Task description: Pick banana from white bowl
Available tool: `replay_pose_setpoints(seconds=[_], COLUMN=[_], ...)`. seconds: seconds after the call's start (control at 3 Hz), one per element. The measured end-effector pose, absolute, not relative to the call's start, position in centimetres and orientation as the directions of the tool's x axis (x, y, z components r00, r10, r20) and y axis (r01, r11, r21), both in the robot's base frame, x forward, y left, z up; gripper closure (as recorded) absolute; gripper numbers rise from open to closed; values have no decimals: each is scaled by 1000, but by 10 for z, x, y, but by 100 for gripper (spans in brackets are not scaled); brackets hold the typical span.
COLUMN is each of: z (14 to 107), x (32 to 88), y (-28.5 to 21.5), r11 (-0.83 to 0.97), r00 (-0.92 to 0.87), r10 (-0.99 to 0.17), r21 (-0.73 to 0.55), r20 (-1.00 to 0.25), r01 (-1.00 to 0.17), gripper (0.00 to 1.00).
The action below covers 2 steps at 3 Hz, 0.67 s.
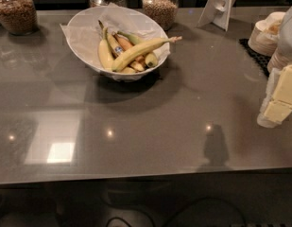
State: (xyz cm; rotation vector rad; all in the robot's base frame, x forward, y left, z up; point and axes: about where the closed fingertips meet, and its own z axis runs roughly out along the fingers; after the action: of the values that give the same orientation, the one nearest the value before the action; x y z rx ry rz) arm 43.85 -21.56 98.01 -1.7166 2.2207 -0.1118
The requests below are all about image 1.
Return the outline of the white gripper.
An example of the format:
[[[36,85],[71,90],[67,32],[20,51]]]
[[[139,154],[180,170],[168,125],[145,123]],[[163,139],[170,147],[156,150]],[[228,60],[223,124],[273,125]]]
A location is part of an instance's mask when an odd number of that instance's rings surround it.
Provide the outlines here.
[[[273,68],[269,73],[266,97],[257,116],[257,124],[264,128],[275,128],[276,123],[282,123],[291,113],[292,64],[287,65],[282,72]]]

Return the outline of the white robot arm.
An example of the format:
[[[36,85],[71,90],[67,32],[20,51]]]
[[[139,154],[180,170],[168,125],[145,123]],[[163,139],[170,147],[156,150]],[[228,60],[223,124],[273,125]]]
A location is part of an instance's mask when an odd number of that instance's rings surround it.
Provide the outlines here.
[[[266,98],[257,123],[274,128],[292,113],[292,7],[280,23],[277,48],[267,64],[267,71]]]

